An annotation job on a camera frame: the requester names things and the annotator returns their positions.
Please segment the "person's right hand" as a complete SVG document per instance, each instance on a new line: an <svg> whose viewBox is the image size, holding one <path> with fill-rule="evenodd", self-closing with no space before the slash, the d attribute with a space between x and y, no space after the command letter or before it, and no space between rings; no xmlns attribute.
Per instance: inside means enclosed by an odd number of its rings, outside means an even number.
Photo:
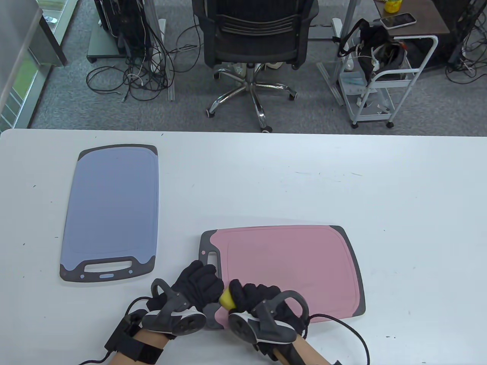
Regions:
<svg viewBox="0 0 487 365"><path fill-rule="evenodd" d="M309 318L309 307L301 294L281 291L277 286L242 285L237 279L230 282L228 290L235 304L228 313L234 335L273 361L305 364L294 347Z"/></svg>

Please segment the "person's left hand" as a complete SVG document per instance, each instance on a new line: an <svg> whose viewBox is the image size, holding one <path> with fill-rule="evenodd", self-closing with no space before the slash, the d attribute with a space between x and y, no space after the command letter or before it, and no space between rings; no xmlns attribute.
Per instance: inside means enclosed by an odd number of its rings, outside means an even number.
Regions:
<svg viewBox="0 0 487 365"><path fill-rule="evenodd" d="M200 314L207 305L217 303L223 291L224 283L216 275L216 268L195 260L183 269L174 284L160 278L152 282L147 316Z"/></svg>

